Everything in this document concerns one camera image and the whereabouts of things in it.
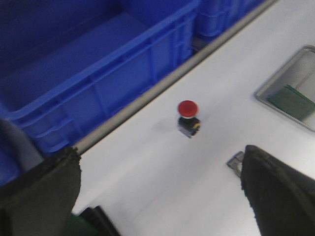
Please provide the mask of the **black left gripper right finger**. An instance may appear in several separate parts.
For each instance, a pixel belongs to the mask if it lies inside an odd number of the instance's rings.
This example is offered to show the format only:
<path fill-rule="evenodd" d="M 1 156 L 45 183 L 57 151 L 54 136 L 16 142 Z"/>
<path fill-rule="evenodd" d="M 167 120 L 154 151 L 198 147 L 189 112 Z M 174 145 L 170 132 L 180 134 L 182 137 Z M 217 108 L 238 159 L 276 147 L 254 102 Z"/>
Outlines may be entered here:
<path fill-rule="evenodd" d="M 248 145 L 241 186 L 262 236 L 315 234 L 315 181 L 257 146 Z"/>

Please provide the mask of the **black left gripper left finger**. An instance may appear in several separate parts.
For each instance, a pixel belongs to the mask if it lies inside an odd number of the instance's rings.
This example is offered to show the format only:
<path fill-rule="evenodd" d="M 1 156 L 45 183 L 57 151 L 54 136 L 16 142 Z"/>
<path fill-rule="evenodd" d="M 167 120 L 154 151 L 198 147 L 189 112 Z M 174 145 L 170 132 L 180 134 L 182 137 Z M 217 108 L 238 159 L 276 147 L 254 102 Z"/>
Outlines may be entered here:
<path fill-rule="evenodd" d="M 80 155 L 67 147 L 0 188 L 2 236 L 60 236 L 81 186 Z"/>

